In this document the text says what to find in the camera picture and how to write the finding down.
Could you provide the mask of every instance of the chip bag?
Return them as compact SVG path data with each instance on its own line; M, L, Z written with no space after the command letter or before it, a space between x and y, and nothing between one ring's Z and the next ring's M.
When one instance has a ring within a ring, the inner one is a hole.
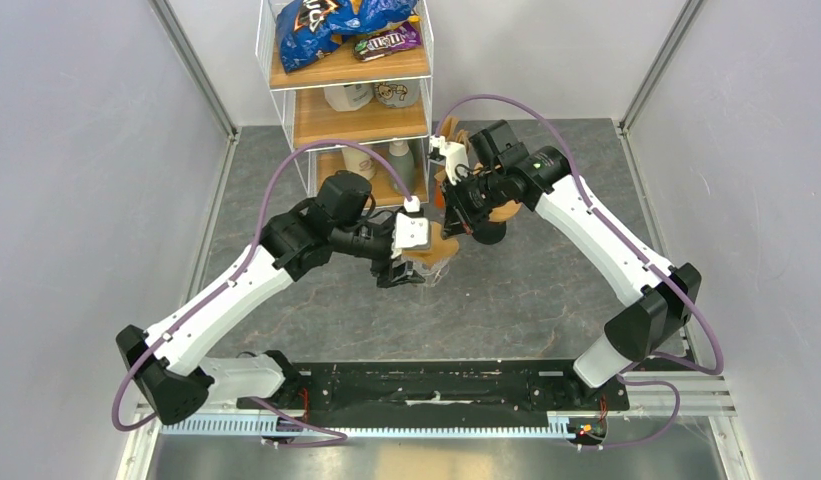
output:
M281 10L275 35L289 73L336 51L352 35L400 23L418 0L293 0Z

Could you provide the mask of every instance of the logo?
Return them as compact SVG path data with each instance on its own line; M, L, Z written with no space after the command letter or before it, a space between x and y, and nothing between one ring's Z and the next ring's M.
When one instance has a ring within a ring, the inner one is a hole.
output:
M386 50L387 48L392 48L396 45L401 45L402 43L404 43L404 38L402 35L393 32L388 35L375 37L369 40L366 46L369 47L369 50Z
M311 32L316 33L316 30L324 23L325 17L337 9L339 9L339 3L336 0L302 0L293 31L297 32L307 27Z

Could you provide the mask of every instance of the black mounting base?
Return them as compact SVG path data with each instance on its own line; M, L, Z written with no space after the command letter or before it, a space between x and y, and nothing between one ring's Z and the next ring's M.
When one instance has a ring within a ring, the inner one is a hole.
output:
M484 222L472 232L472 238L484 245L495 245L504 240L505 235L507 235L507 224L504 222Z
M572 360L296 363L268 401L310 423L348 428L542 427L548 411L628 410L611 380L586 390ZM240 399L239 408L259 408Z

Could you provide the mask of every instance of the white connector block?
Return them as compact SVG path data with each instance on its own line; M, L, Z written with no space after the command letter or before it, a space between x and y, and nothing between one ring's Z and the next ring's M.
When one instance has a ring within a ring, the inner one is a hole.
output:
M438 148L439 154L445 157L445 174L452 185L460 180L460 176L457 175L458 165L463 165L467 171L471 171L469 169L469 154L462 143L449 142L443 136L431 137L430 143L431 151Z
M419 213L422 210L422 201L416 195L410 197L410 200L405 198L404 210L407 210L407 213Z
M431 245L431 222L424 217L395 216L393 252L398 250L427 250Z

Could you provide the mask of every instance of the snack bag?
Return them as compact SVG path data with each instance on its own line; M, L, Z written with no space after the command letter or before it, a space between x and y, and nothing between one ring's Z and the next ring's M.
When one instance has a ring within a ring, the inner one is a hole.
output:
M410 22L404 22L398 28L387 30L370 37L358 40L354 44L354 57L361 62L392 55L395 52L410 50L422 46L419 32Z
M418 0L293 0L278 15L275 35L289 73L334 52L351 35L370 33L413 12Z

